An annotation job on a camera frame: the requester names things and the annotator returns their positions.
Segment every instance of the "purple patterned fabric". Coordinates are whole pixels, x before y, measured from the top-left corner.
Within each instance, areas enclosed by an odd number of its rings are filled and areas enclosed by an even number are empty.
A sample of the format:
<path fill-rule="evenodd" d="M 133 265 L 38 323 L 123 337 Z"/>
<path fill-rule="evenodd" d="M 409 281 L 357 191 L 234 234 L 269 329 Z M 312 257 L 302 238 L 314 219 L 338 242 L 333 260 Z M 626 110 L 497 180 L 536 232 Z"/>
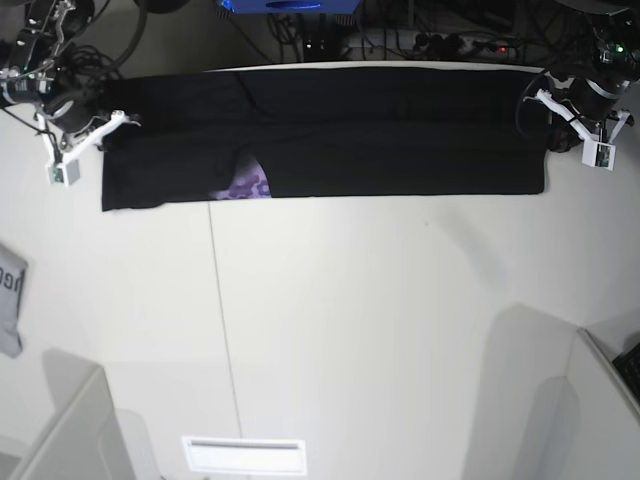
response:
<path fill-rule="evenodd" d="M 213 192 L 214 200 L 241 200 L 244 198 L 271 198 L 269 182 L 255 158 L 238 163 L 236 174 L 228 190 Z"/>

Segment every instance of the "power strip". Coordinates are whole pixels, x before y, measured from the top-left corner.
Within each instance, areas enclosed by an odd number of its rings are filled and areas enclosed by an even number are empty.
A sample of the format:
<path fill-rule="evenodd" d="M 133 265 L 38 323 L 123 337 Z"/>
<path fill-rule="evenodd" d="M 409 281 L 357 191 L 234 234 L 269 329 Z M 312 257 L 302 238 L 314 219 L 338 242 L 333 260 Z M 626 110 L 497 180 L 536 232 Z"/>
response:
<path fill-rule="evenodd" d="M 465 54 L 472 54 L 469 57 L 471 59 L 482 59 L 485 61 L 499 62 L 499 63 L 512 63 L 519 60 L 519 55 L 516 49 L 507 40 L 495 40 L 490 35 L 483 34 L 451 34 L 451 33 L 429 33 L 424 34 L 419 30 L 398 29 L 397 32 L 394 29 L 388 28 L 386 30 L 387 42 L 386 46 L 391 50 L 402 51 L 414 51 L 414 47 L 420 40 L 426 40 L 428 42 L 433 41 L 433 37 L 439 35 L 442 39 L 447 38 L 450 35 L 457 35 L 460 38 L 461 46 L 457 52 L 460 58 L 464 58 Z M 365 48 L 375 47 L 383 48 L 384 43 L 384 29 L 371 28 L 366 29 L 364 45 Z M 344 45 L 348 48 L 362 48 L 362 35 L 360 33 L 354 33 L 345 39 Z M 527 56 L 531 55 L 532 58 L 538 58 L 544 55 L 545 50 L 540 47 L 529 46 Z"/>

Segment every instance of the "wire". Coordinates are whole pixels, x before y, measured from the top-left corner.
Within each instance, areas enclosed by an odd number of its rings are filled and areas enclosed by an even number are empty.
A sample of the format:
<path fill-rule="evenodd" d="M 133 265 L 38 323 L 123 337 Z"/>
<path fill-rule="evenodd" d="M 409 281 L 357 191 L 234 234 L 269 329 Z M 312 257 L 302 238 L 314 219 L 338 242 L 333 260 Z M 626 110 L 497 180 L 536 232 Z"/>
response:
<path fill-rule="evenodd" d="M 522 93 L 518 98 L 518 103 L 516 104 L 516 111 L 515 111 L 516 130 L 518 130 L 518 133 L 522 135 L 524 138 L 530 138 L 530 136 L 527 133 L 525 133 L 525 131 L 522 129 L 522 125 L 520 124 L 520 116 L 521 116 L 520 113 L 522 111 L 522 105 L 524 105 L 525 97 L 529 93 L 529 90 L 531 90 L 531 87 L 533 87 L 536 84 L 536 82 L 542 79 L 542 77 L 544 77 L 547 73 L 549 73 L 549 68 L 545 68 L 539 73 L 537 73 L 531 79 L 529 84 L 524 88 L 524 90 L 522 90 Z"/>
<path fill-rule="evenodd" d="M 389 4 L 389 6 L 387 7 L 387 13 L 391 7 L 392 3 Z M 371 51 L 373 52 L 374 48 L 383 48 L 385 51 L 385 54 L 388 53 L 392 53 L 400 58 L 403 58 L 405 60 L 408 60 L 409 58 L 407 57 L 407 55 L 402 53 L 402 49 L 400 48 L 400 34 L 398 32 L 398 29 L 394 27 L 395 30 L 395 34 L 396 34 L 396 45 L 398 47 L 398 50 L 393 50 L 391 48 L 389 48 L 386 45 L 386 41 L 384 42 L 384 46 L 383 45 L 376 45 L 375 43 L 373 43 L 371 41 L 371 39 L 369 39 L 369 37 L 366 34 L 365 31 L 365 27 L 364 27 L 364 15 L 355 15 L 355 20 L 356 20 L 356 26 L 358 27 L 358 30 L 360 32 L 360 45 L 362 47 L 362 59 L 366 60 L 367 56 L 365 54 L 365 42 L 369 45 Z"/>
<path fill-rule="evenodd" d="M 413 13 L 413 21 L 416 24 L 416 27 L 420 29 L 421 33 L 433 33 L 431 28 L 429 28 L 429 22 L 425 22 L 417 11 L 414 11 Z"/>
<path fill-rule="evenodd" d="M 49 128 L 47 127 L 46 130 L 41 130 L 38 127 L 31 125 L 29 122 L 27 122 L 26 120 L 23 120 L 22 118 L 20 118 L 18 115 L 16 115 L 13 112 L 10 112 L 9 110 L 7 110 L 6 107 L 2 107 L 0 108 L 0 110 L 2 110 L 4 113 L 6 113 L 7 115 L 9 115 L 11 118 L 13 118 L 14 120 L 20 122 L 22 125 L 24 125 L 25 127 L 30 128 L 31 130 L 33 130 L 34 132 L 36 132 L 37 135 L 46 135 L 49 137 L 49 140 L 51 141 L 51 146 L 53 147 L 54 153 L 56 158 L 59 158 L 60 156 L 60 150 L 58 148 L 58 138 L 56 137 L 56 134 L 53 133 L 51 130 L 49 130 Z"/>
<path fill-rule="evenodd" d="M 284 47 L 290 46 L 293 50 L 293 54 L 296 57 L 296 62 L 302 61 L 302 55 L 298 50 L 298 38 L 300 34 L 297 29 L 294 29 L 294 33 L 291 33 L 290 28 L 293 25 L 291 17 L 288 15 L 284 18 L 278 18 L 278 14 L 270 13 L 267 15 L 267 26 L 271 36 L 278 42 L 278 50 L 280 56 L 280 63 L 284 63 Z"/>
<path fill-rule="evenodd" d="M 349 54 L 351 53 L 353 49 L 351 47 L 347 48 L 342 55 L 340 55 L 340 60 L 345 60 L 348 61 L 349 60 Z"/>
<path fill-rule="evenodd" d="M 271 60 L 266 53 L 264 53 L 262 50 L 260 50 L 260 48 L 253 42 L 253 40 L 251 40 L 251 38 L 249 38 L 249 36 L 244 33 L 244 31 L 240 28 L 240 26 L 235 22 L 235 20 L 232 17 L 229 17 L 227 19 L 229 21 L 229 23 L 231 23 L 231 25 L 233 25 L 233 28 L 235 28 L 238 33 L 240 34 L 240 36 L 244 39 L 245 42 L 247 42 L 247 44 L 249 44 L 249 46 L 258 54 L 260 55 L 267 63 L 270 63 L 272 65 L 274 65 L 276 62 L 274 62 L 273 60 Z"/>
<path fill-rule="evenodd" d="M 548 58 L 554 58 L 554 57 L 564 60 L 566 58 L 566 51 L 565 51 L 566 49 L 563 48 L 565 47 L 565 45 L 561 45 L 560 43 L 562 42 L 562 40 L 566 35 L 566 30 L 568 26 L 568 15 L 569 15 L 568 10 L 565 9 L 563 5 L 561 5 L 558 11 L 552 16 L 547 26 L 545 28 L 542 28 L 536 19 L 536 13 L 538 8 L 543 3 L 543 1 L 544 0 L 540 0 L 538 5 L 534 9 L 531 5 L 531 1 L 525 0 L 524 3 L 525 3 L 525 7 L 527 9 L 527 13 L 529 17 L 528 24 L 529 26 L 533 27 L 535 34 L 542 41 L 543 45 L 549 50 L 549 52 L 551 52 L 551 54 L 548 57 L 545 57 L 544 60 L 547 60 Z M 562 12 L 564 12 L 564 21 L 563 21 L 562 29 L 560 32 L 560 36 L 555 42 L 551 42 L 551 40 L 549 40 L 549 37 L 547 37 L 546 32 L 551 27 L 551 25 L 553 25 L 558 15 L 560 15 L 560 13 Z"/>
<path fill-rule="evenodd" d="M 147 16 L 148 0 L 138 0 L 138 23 L 136 25 L 136 30 L 133 33 L 133 37 L 131 37 L 131 40 L 129 41 L 129 45 L 124 50 L 124 52 L 122 52 L 120 56 L 116 58 L 110 65 L 103 68 L 102 70 L 94 72 L 92 76 L 102 77 L 109 72 L 118 70 L 124 64 L 124 62 L 129 60 L 131 55 L 133 55 L 133 52 L 135 52 L 136 48 L 138 48 L 138 45 L 140 44 L 140 40 L 142 39 L 142 35 L 144 34 L 145 27 L 147 26 Z"/>
<path fill-rule="evenodd" d="M 382 15 L 382 35 L 384 38 L 384 58 L 383 60 L 387 59 L 387 23 L 388 20 L 386 18 L 386 16 L 384 15 L 384 11 L 382 9 L 382 2 L 381 0 L 376 0 L 376 4 L 378 6 L 378 13 L 380 13 L 380 15 Z"/>
<path fill-rule="evenodd" d="M 459 1 L 459 0 L 436 0 L 437 3 L 440 3 L 447 7 L 447 9 L 453 12 L 456 16 L 466 20 L 468 22 L 474 23 L 481 27 L 490 28 L 491 30 L 495 30 L 498 32 L 507 33 L 511 30 L 511 27 L 507 27 L 502 23 L 492 21 L 491 16 L 482 15 L 483 10 L 478 8 L 477 6 L 473 6 L 474 4 L 482 4 L 482 2 L 477 1 Z"/>
<path fill-rule="evenodd" d="M 365 53 L 365 48 L 364 48 L 364 40 L 366 38 L 366 35 L 364 33 L 364 24 L 365 24 L 364 21 L 366 16 L 365 4 L 366 4 L 366 0 L 362 0 L 362 3 L 360 4 L 360 20 L 358 21 L 358 18 L 356 18 L 356 24 L 360 29 L 360 45 L 362 47 L 362 60 L 367 60 L 367 55 Z"/>
<path fill-rule="evenodd" d="M 110 3 L 111 3 L 111 0 L 106 0 L 104 2 L 104 5 L 102 5 L 102 8 L 100 9 L 100 11 L 96 13 L 96 15 L 91 19 L 91 22 L 89 23 L 89 25 L 93 25 L 100 19 L 100 17 L 102 17 L 102 14 L 107 9 L 107 7 L 109 7 Z"/>
<path fill-rule="evenodd" d="M 560 14 L 563 13 L 563 12 L 565 14 L 565 18 L 567 18 L 567 13 L 566 13 L 566 10 L 564 9 L 564 5 L 559 5 L 558 6 L 558 10 L 556 10 L 556 13 L 553 14 L 551 19 L 547 22 L 547 25 L 542 29 L 542 31 L 544 33 L 547 33 L 549 31 L 549 29 L 551 28 L 551 25 L 553 25 L 555 23 L 555 21 L 558 19 Z"/>
<path fill-rule="evenodd" d="M 388 21 L 389 19 L 389 14 L 391 13 L 391 7 L 393 7 L 394 3 L 395 2 L 387 3 L 387 8 L 384 11 L 384 18 L 386 21 Z M 398 27 L 393 23 L 391 25 L 393 27 L 393 30 L 395 31 L 396 48 L 398 49 L 398 51 L 402 51 L 402 49 L 400 48 L 400 32 L 398 31 Z"/>
<path fill-rule="evenodd" d="M 87 82 L 89 85 L 96 83 L 96 72 L 104 71 L 107 66 L 113 64 L 113 59 L 111 57 L 100 52 L 93 45 L 82 45 L 75 48 L 69 54 L 69 59 L 69 68 L 73 71 L 73 73 L 91 77 Z M 106 78 L 110 80 L 123 79 L 122 74 L 119 70 L 110 71 L 100 78 Z"/>
<path fill-rule="evenodd" d="M 20 75 L 16 75 L 15 77 L 9 77 L 6 79 L 3 79 L 4 82 L 17 82 L 18 80 L 22 80 L 23 78 L 27 78 L 31 75 L 35 75 L 36 73 L 40 73 L 40 72 L 44 72 L 45 70 L 48 70 L 49 68 L 51 68 L 53 66 L 53 64 L 55 63 L 54 60 L 48 60 L 45 61 L 45 63 L 43 63 L 42 65 L 40 65 L 37 68 L 34 68 L 33 70 L 30 70 L 28 72 L 25 73 L 21 73 Z"/>

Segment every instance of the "gray bag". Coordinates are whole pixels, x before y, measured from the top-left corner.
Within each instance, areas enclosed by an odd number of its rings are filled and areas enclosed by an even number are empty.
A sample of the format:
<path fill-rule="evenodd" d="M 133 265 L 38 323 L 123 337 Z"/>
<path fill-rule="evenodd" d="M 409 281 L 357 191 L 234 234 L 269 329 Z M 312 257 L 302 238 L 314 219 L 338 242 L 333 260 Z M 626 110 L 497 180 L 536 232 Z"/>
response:
<path fill-rule="evenodd" d="M 0 244 L 0 352 L 12 358 L 22 352 L 18 309 L 26 270 L 27 262 Z"/>

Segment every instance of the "black pants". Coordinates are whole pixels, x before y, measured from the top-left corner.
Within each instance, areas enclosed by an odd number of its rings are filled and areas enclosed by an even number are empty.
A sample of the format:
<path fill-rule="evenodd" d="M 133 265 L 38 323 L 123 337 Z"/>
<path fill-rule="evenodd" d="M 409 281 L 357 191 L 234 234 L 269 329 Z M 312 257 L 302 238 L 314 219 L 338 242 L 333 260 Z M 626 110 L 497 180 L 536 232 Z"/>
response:
<path fill-rule="evenodd" d="M 547 112 L 532 74 L 413 67 L 253 70 L 113 82 L 139 114 L 105 146 L 103 209 L 209 200 L 245 154 L 274 197 L 536 194 Z"/>

